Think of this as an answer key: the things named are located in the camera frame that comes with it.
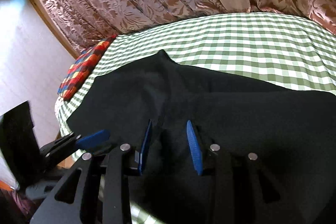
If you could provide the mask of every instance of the black fabric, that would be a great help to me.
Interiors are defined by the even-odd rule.
[[[67,122],[75,134],[108,129],[136,144],[152,119],[147,167],[130,177],[130,198],[166,223],[204,223],[208,211],[211,178],[193,169],[189,119],[234,155],[258,154],[312,223],[336,184],[335,106],[327,92],[178,65],[160,51],[97,77]]]

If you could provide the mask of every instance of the metal bolt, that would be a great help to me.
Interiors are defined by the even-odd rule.
[[[250,160],[256,160],[258,158],[258,155],[256,153],[249,153],[248,157]]]
[[[89,160],[92,157],[92,155],[90,153],[84,153],[82,155],[82,159],[83,160]]]
[[[131,146],[128,143],[124,143],[120,146],[120,149],[123,150],[123,151],[127,151],[130,148],[131,148]]]
[[[210,145],[210,149],[212,151],[218,151],[219,149],[221,149],[221,147],[218,144],[214,143],[214,144]]]

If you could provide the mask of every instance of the patchwork cushion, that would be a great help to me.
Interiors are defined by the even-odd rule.
[[[111,42],[117,37],[113,35],[107,39],[100,41],[97,45],[85,49],[77,58],[76,62],[71,65],[68,75],[61,83],[58,94],[63,100],[68,101],[83,85],[86,78],[97,65]]]

